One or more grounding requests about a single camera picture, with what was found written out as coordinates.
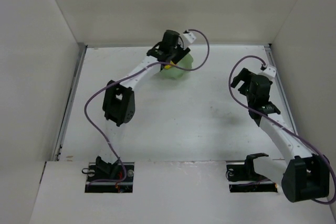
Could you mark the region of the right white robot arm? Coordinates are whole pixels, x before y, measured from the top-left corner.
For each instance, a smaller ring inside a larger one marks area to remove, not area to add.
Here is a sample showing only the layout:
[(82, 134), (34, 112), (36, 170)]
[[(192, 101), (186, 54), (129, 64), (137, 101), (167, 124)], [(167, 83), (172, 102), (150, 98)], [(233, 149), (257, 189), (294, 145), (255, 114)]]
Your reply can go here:
[(240, 85), (238, 92), (246, 97), (244, 107), (250, 118), (270, 137), (287, 165), (271, 168), (268, 155), (259, 154), (252, 162), (252, 170), (280, 184), (290, 202), (318, 201), (329, 194), (330, 163), (287, 128), (280, 110), (270, 101), (275, 75), (274, 67), (262, 66), (259, 74), (243, 68), (229, 79), (230, 90)]

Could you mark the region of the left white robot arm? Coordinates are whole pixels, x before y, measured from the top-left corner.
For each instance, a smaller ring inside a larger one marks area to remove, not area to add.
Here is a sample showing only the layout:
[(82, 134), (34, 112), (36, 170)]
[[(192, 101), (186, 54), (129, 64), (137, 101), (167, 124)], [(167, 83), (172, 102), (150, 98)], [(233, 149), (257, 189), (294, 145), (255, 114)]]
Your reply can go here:
[(144, 59), (125, 77), (109, 81), (97, 91), (89, 101), (104, 94), (102, 110), (106, 121), (106, 129), (102, 130), (92, 119), (89, 123), (102, 135), (111, 155), (102, 149), (95, 161), (94, 181), (106, 183), (121, 183), (127, 179), (128, 171), (119, 156), (122, 126), (131, 121), (135, 114), (135, 94), (154, 75), (160, 72), (180, 70), (181, 73), (193, 71), (192, 63), (184, 63), (190, 56), (190, 45), (195, 40), (195, 31), (186, 30), (179, 33), (166, 30), (161, 41), (150, 48)]

